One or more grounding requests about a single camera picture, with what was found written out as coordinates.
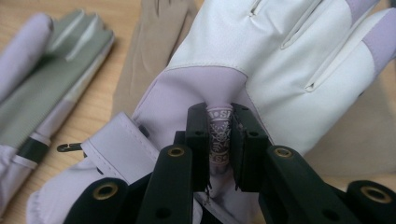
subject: glove stitching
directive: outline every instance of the glove stitching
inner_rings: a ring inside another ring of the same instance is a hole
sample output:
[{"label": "glove stitching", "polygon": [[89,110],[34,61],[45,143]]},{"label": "glove stitching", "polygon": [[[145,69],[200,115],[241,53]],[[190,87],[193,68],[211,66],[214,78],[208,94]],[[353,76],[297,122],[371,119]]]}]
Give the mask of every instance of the glove stitching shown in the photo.
[{"label": "glove stitching", "polygon": [[95,154],[94,156],[95,156],[97,159],[99,159],[99,161],[102,162],[102,164],[107,168],[107,170],[108,170],[110,173],[112,173],[115,177],[125,179],[125,178],[123,178],[122,176],[118,175],[117,169],[115,169],[115,168],[105,159],[105,157],[104,157],[101,153],[99,153],[99,150],[93,145],[93,143],[91,142],[91,140],[89,139],[88,141],[89,141],[90,145],[94,148],[94,150],[91,150],[91,152],[92,152],[93,154]]},{"label": "glove stitching", "polygon": [[158,155],[154,155],[154,153],[151,150],[149,150],[148,146],[141,140],[141,137],[137,136],[137,134],[134,132],[134,130],[131,129],[127,123],[122,122],[121,125],[125,128],[125,130],[127,132],[129,132],[131,134],[131,136],[136,140],[136,142],[138,144],[140,144],[140,146],[149,154],[150,158],[153,161],[156,161],[158,158]]},{"label": "glove stitching", "polygon": [[226,68],[233,68],[241,73],[243,73],[245,76],[247,76],[248,71],[245,70],[244,68],[238,66],[238,65],[232,65],[232,64],[227,64],[227,63],[183,63],[180,65],[171,65],[168,66],[165,71],[170,71],[178,68],[187,68],[191,66],[197,66],[197,67],[206,67],[206,66],[217,66],[217,67],[226,67]]}]

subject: brass grommet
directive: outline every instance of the brass grommet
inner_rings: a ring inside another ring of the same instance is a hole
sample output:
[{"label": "brass grommet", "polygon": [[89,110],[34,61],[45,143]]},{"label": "brass grommet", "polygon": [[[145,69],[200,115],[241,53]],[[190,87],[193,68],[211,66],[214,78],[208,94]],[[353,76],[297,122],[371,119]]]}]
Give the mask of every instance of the brass grommet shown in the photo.
[{"label": "brass grommet", "polygon": [[94,199],[102,201],[113,197],[118,190],[119,186],[117,186],[114,182],[107,182],[98,186],[93,191],[92,196]]},{"label": "brass grommet", "polygon": [[168,150],[168,155],[171,157],[179,157],[184,155],[184,149],[181,147],[172,147]]},{"label": "brass grommet", "polygon": [[374,188],[371,186],[361,187],[361,193],[363,193],[364,196],[366,196],[370,200],[378,202],[378,203],[391,203],[392,202],[392,199],[386,192],[384,192],[384,190],[377,189],[377,188]]},{"label": "brass grommet", "polygon": [[288,157],[291,157],[293,155],[293,153],[290,150],[285,149],[283,147],[276,148],[275,149],[275,154],[278,157],[283,157],[283,158],[288,158]]}]

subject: white leather glove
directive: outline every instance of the white leather glove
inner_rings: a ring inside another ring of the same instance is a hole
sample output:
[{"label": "white leather glove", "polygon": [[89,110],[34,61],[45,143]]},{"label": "white leather glove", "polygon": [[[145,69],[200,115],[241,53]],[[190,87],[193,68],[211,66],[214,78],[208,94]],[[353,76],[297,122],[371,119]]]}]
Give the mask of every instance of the white leather glove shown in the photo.
[{"label": "white leather glove", "polygon": [[213,189],[210,203],[196,199],[224,223],[249,223],[257,194],[234,191],[228,140],[220,138],[229,131],[230,103],[253,110],[274,144],[305,154],[393,57],[396,10],[364,19],[376,2],[206,0],[132,120],[120,114],[82,144],[88,160],[104,176],[133,183],[185,130],[188,108],[206,102]]}]

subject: glove finger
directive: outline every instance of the glove finger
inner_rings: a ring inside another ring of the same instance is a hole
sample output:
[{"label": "glove finger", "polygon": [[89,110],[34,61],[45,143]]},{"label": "glove finger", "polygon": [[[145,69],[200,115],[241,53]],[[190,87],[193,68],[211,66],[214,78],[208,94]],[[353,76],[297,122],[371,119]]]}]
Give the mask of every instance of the glove finger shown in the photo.
[{"label": "glove finger", "polygon": [[152,15],[157,17],[158,15],[160,15],[159,7],[160,7],[161,1],[162,0],[143,0],[143,1],[141,1],[142,11],[145,11],[145,10],[153,11],[153,12],[155,12],[155,14],[152,14]]},{"label": "glove finger", "polygon": [[395,8],[375,13],[366,19],[308,90],[320,89],[320,85],[327,82],[328,78],[332,85],[337,85],[339,81],[345,82],[343,85],[338,83],[339,87],[354,91],[354,97],[358,97],[395,57],[395,21]]},{"label": "glove finger", "polygon": [[133,89],[134,83],[132,82],[133,76],[137,74],[134,74],[134,63],[135,58],[137,55],[139,55],[137,52],[137,47],[138,47],[138,40],[141,34],[141,21],[139,21],[135,28],[134,28],[134,34],[132,36],[132,40],[128,49],[128,53],[125,58],[125,63],[124,66],[122,67],[122,71],[120,74],[119,81],[117,83],[117,88],[114,91],[113,94],[113,106],[111,109],[111,117],[116,116],[119,114],[121,111],[125,112],[127,115],[132,115],[134,112],[134,106],[137,104],[138,99],[135,101],[133,100],[134,98],[134,92],[136,92],[135,89]]},{"label": "glove finger", "polygon": [[0,58],[0,103],[20,84],[44,53],[52,21],[45,14],[34,15],[18,32]]},{"label": "glove finger", "polygon": [[163,14],[163,10],[170,7],[172,4],[172,0],[160,0],[158,5],[158,16]]},{"label": "glove finger", "polygon": [[83,45],[83,42],[88,41],[84,34],[91,32],[94,26],[103,26],[102,21],[96,14],[85,15],[83,13],[82,17],[78,14],[78,17],[59,34],[54,44],[50,46],[49,51],[58,57],[72,57],[73,50],[76,50],[79,45]]},{"label": "glove finger", "polygon": [[218,64],[249,76],[290,32],[299,29],[319,2],[205,1],[169,67]]},{"label": "glove finger", "polygon": [[113,43],[114,35],[110,30],[96,29],[88,31],[84,36],[83,45],[77,45],[68,57],[76,65],[88,69],[94,61],[104,59]]},{"label": "glove finger", "polygon": [[[295,61],[290,66],[300,70],[298,78],[305,87],[322,75],[359,24],[360,18],[366,16],[377,0],[348,2],[351,1],[324,0],[299,31],[282,44],[279,57]],[[295,55],[304,57],[292,59]]]},{"label": "glove finger", "polygon": [[54,21],[54,31],[49,42],[49,50],[55,49],[56,46],[65,39],[65,31],[73,29],[73,27],[84,17],[84,11],[75,10],[58,21]]},{"label": "glove finger", "polygon": [[[153,61],[154,64],[145,64],[151,74],[159,74],[171,58],[171,53],[177,42],[177,37],[183,27],[184,20],[188,12],[186,3],[161,4],[158,20],[148,21],[142,19],[143,34],[139,39],[140,53],[144,63]],[[142,11],[145,14],[152,14],[152,11]]]},{"label": "glove finger", "polygon": [[[293,103],[282,105],[283,108],[292,110],[295,116],[288,122],[282,122],[293,134],[283,134],[280,122],[272,123],[271,127],[266,126],[271,129],[274,141],[293,146],[302,154],[312,148],[394,57],[395,21],[395,8],[376,13],[366,20],[346,42],[324,76],[320,77],[322,79],[314,83],[311,92],[306,92],[304,97]],[[271,116],[267,113],[264,119],[270,122],[281,120],[285,116],[282,113]]]}]

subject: beige glove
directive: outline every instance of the beige glove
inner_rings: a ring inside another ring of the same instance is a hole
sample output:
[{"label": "beige glove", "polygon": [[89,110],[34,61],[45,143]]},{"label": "beige glove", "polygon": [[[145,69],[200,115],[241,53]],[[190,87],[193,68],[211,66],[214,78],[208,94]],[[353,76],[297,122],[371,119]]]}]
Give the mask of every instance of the beige glove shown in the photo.
[{"label": "beige glove", "polygon": [[132,115],[189,32],[197,8],[193,0],[142,0],[141,13],[113,96],[112,117],[121,111]]}]

